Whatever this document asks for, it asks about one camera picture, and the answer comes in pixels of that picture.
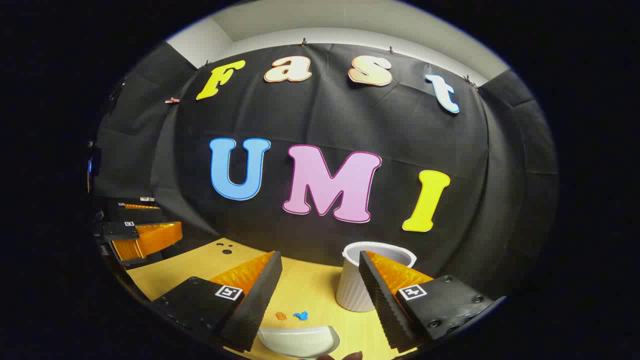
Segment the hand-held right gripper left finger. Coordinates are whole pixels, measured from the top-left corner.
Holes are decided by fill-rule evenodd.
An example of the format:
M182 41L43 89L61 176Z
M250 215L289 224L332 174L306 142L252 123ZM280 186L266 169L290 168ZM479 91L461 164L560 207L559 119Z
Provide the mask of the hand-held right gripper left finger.
M270 251L211 279L190 276L151 309L198 341L248 352L281 273L281 253Z

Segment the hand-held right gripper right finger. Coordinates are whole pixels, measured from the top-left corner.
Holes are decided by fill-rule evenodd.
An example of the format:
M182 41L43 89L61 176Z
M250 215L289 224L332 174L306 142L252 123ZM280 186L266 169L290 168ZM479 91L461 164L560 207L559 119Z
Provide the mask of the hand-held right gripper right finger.
M432 278L374 251L359 253L359 274L392 349L432 349L500 306L452 275Z

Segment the white ribbed garbage bin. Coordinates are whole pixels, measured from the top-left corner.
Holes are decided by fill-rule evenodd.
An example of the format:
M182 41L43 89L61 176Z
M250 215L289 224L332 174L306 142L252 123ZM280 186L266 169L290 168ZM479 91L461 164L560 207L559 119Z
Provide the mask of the white ribbed garbage bin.
M335 299L339 306L350 312L365 313L374 310L375 306L359 272L361 251L372 251L409 268L414 266L418 258L406 248L372 241L351 243L343 249L343 267Z

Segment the white dustpan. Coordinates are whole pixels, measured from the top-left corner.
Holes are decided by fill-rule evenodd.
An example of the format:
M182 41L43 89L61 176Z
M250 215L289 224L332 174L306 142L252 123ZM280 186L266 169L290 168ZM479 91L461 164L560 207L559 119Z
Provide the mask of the white dustpan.
M333 353L341 344L333 326L259 328L257 336L270 351L302 360L317 360Z

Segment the wooden desktop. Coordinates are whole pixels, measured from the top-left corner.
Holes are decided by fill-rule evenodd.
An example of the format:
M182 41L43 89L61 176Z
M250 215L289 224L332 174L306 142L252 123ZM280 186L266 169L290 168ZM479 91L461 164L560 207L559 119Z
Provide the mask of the wooden desktop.
M210 280L238 265L262 256L263 251L233 240L221 238L191 251L127 273L148 299L155 300L191 276ZM393 360L400 355L387 341L377 312L352 312L336 302L342 268L282 257L278 285L266 309L263 328L310 328L332 326L341 343L331 356L342 360L359 351L363 360ZM283 312L286 321L275 314ZM294 313L308 312L300 321Z

